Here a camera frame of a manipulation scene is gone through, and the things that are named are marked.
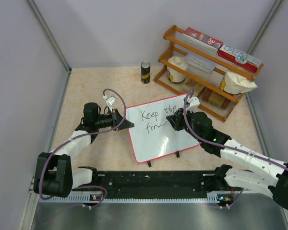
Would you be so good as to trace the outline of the pink framed whiteboard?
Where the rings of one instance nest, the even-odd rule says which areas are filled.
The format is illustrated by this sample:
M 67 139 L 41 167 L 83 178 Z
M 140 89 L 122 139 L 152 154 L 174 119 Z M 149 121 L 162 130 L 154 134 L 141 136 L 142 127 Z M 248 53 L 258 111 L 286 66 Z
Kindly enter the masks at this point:
M 176 95 L 127 108 L 126 119 L 134 123 L 134 127 L 129 128 L 129 136 L 138 163 L 199 145 L 186 131 L 174 130 L 169 122 L 160 126 L 168 115 L 183 107 L 185 96 Z

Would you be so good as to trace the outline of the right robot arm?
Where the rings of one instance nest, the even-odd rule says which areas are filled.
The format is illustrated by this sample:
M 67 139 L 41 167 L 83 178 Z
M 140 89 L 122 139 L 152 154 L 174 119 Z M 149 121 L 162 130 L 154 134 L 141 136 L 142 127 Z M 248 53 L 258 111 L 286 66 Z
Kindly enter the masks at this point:
M 272 198 L 288 210 L 288 162 L 278 161 L 253 151 L 215 129 L 204 112 L 185 112 L 182 108 L 166 117 L 176 131 L 185 130 L 207 153 L 243 166 L 221 166 L 214 178 L 217 188 L 229 186 L 253 190 Z

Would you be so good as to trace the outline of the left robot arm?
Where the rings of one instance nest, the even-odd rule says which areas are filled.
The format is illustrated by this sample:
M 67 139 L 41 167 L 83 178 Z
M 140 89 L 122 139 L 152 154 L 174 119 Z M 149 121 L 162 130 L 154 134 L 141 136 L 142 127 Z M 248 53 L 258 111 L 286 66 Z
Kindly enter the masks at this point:
M 134 127 L 117 109 L 101 114 L 96 103 L 84 105 L 84 116 L 70 138 L 57 150 L 42 152 L 37 158 L 33 190 L 48 196 L 67 197 L 73 189 L 84 185 L 89 190 L 99 186 L 99 178 L 94 175 L 96 169 L 81 166 L 72 169 L 72 161 L 79 153 L 93 143 L 102 128 L 110 127 L 112 131 Z

